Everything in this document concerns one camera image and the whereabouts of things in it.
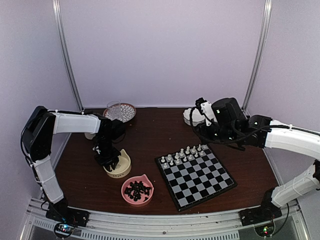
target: pink bowl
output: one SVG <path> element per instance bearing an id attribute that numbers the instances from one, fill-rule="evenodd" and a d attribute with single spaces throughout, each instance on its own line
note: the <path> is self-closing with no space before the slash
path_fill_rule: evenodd
<path id="1" fill-rule="evenodd" d="M 151 187 L 149 196 L 142 193 L 141 194 L 141 199 L 139 199 L 138 201 L 134 201 L 128 195 L 125 194 L 126 188 L 130 187 L 130 183 L 131 182 L 134 183 L 135 181 L 137 181 L 137 182 L 142 181 L 144 186 Z M 147 178 L 147 175 L 145 175 L 145 174 L 143 174 L 142 176 L 133 176 L 133 177 L 129 178 L 128 180 L 126 180 L 124 182 L 124 184 L 121 187 L 121 194 L 122 194 L 123 199 L 128 204 L 130 204 L 130 205 L 132 205 L 134 207 L 143 207 L 143 206 L 147 205 L 151 201 L 151 199 L 152 199 L 152 197 L 154 195 L 154 186 L 152 185 L 150 180 Z"/>

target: brown table surface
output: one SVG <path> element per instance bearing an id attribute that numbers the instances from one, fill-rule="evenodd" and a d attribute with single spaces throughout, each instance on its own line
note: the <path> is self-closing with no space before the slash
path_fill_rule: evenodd
<path id="1" fill-rule="evenodd" d="M 55 171 L 69 205 L 94 211 L 143 215 L 212 213 L 259 205 L 264 192 L 277 186 L 262 149 L 248 146 L 242 152 L 211 144 L 216 157 L 238 186 L 178 212 L 154 158 L 200 143 L 191 127 L 184 123 L 183 111 L 182 108 L 137 109 L 135 118 L 126 123 L 125 139 L 115 145 L 118 150 L 125 149 L 132 162 L 131 172 L 120 179 L 110 178 L 96 163 L 92 141 L 83 133 L 73 133 Z M 95 112 L 102 113 L 103 109 L 95 109 Z M 122 198 L 121 186 L 126 179 L 143 174 L 153 183 L 153 199 L 144 207 L 132 207 Z"/>

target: chessboard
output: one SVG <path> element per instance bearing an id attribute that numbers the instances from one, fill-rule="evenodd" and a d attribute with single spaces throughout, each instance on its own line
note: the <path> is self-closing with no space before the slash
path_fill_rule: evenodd
<path id="1" fill-rule="evenodd" d="M 155 158 L 179 212 L 210 200 L 237 186 L 207 145 L 187 147 Z"/>

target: lavender wall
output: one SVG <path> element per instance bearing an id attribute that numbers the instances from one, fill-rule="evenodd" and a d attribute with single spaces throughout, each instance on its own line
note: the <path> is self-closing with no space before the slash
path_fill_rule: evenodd
<path id="1" fill-rule="evenodd" d="M 85 107 L 191 106 L 246 94 L 265 1 L 65 0 L 61 12 Z"/>
<path id="2" fill-rule="evenodd" d="M 20 150 L 20 133 L 37 105 L 76 110 L 51 0 L 0 1 L 1 239 L 16 240 L 39 187 Z M 54 159 L 66 135 L 57 135 Z"/>
<path id="3" fill-rule="evenodd" d="M 320 2 L 274 0 L 266 47 L 249 104 L 250 114 L 320 131 Z M 269 151 L 284 182 L 313 159 Z M 320 236 L 320 192 L 299 198 L 312 239 Z"/>

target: clear drinking glass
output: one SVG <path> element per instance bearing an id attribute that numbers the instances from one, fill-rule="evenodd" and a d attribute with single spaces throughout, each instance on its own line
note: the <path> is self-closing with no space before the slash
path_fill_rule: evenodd
<path id="1" fill-rule="evenodd" d="M 119 119 L 121 120 L 121 102 L 111 101 L 106 106 L 108 108 L 108 115 L 111 120 Z"/>

